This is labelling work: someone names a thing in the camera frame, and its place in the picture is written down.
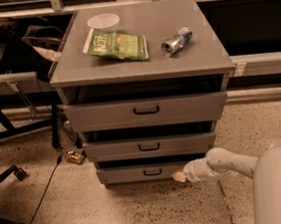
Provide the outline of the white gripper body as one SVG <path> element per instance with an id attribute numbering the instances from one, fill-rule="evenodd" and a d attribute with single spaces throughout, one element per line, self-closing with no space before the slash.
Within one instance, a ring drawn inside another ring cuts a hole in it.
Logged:
<path id="1" fill-rule="evenodd" d="M 200 182 L 209 178 L 209 167 L 205 158 L 200 158 L 188 162 L 182 172 L 185 174 L 187 180 L 192 182 Z"/>

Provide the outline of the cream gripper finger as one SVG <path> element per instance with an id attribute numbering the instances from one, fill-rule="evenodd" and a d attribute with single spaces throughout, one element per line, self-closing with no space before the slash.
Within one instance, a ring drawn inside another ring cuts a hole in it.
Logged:
<path id="1" fill-rule="evenodd" d="M 172 175 L 172 178 L 175 180 L 175 181 L 178 181 L 178 182 L 185 182 L 186 181 L 186 175 L 185 173 L 183 173 L 182 171 L 177 171 L 175 172 L 173 175 Z"/>

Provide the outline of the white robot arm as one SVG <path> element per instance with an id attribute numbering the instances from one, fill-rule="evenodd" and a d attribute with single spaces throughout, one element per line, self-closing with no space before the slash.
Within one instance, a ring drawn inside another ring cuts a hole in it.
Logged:
<path id="1" fill-rule="evenodd" d="M 230 179 L 239 173 L 253 179 L 254 224 L 281 224 L 281 146 L 261 155 L 236 154 L 214 147 L 172 174 L 179 182 Z"/>

